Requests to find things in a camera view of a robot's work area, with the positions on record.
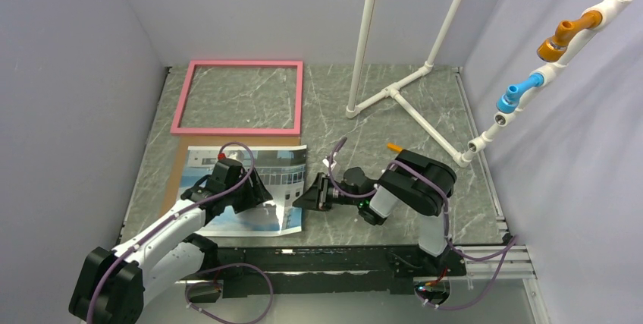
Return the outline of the pink picture frame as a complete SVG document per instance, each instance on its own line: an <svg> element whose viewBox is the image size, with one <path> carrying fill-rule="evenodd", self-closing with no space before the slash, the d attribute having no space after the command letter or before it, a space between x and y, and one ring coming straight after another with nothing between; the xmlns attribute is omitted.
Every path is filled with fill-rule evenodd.
<svg viewBox="0 0 643 324"><path fill-rule="evenodd" d="M170 132L198 137L299 138L302 61L192 60Z"/></svg>

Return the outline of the building and sky photo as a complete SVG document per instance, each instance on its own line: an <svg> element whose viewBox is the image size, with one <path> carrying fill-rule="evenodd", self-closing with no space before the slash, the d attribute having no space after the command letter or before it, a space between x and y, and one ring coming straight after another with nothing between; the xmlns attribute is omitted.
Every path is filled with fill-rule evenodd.
<svg viewBox="0 0 643 324"><path fill-rule="evenodd" d="M209 237L277 237L303 230L301 208L293 202L303 195L307 147L250 146L255 158L256 174L262 180L271 200L245 212L235 213L232 207L207 223L199 234ZM220 146L188 146L177 200L204 175L212 172L218 161ZM250 166L249 153L240 146L224 149L226 157Z"/></svg>

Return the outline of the brown backing board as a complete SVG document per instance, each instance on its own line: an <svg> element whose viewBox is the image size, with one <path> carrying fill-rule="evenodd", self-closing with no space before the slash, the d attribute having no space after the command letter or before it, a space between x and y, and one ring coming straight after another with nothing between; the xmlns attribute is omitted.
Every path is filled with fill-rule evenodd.
<svg viewBox="0 0 643 324"><path fill-rule="evenodd" d="M165 195L159 217L164 215L177 199L180 187L180 178L184 163L187 159L189 146L222 146L228 142L241 142L247 146L298 146L300 137L257 137L257 136L183 136L179 138L179 145L172 165L171 173L167 179Z"/></svg>

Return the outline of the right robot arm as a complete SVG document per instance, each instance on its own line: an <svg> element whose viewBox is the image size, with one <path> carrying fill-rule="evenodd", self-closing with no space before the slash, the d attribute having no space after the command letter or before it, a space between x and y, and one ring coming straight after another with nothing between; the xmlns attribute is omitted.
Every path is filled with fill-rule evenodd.
<svg viewBox="0 0 643 324"><path fill-rule="evenodd" d="M340 181L331 171L318 173L293 206L320 212L355 206L370 225L383 225L394 208L408 206L421 218L419 268L435 275L447 264L447 204L455 183L456 173L448 165L403 149L377 179L359 167L347 169Z"/></svg>

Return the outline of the orange handled screwdriver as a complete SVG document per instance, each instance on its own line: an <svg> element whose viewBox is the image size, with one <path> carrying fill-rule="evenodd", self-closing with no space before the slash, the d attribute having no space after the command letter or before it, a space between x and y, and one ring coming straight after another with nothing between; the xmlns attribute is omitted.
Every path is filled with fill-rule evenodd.
<svg viewBox="0 0 643 324"><path fill-rule="evenodd" d="M388 144L387 144L387 148L388 148L389 150L391 150L391 151L395 152L395 153L400 153L400 152L402 152L402 151L403 151L403 147L398 146L398 145L396 145L396 144L394 144L394 143L388 143Z"/></svg>

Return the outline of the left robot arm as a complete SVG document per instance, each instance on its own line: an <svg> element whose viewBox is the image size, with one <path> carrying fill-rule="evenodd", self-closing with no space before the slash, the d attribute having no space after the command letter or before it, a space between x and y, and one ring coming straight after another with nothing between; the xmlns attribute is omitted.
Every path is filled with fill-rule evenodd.
<svg viewBox="0 0 643 324"><path fill-rule="evenodd" d="M68 310L86 323L134 323L153 298L190 275L226 269L218 245L198 232L230 207L235 213L271 200L254 166L220 156L212 171L137 236L85 258Z"/></svg>

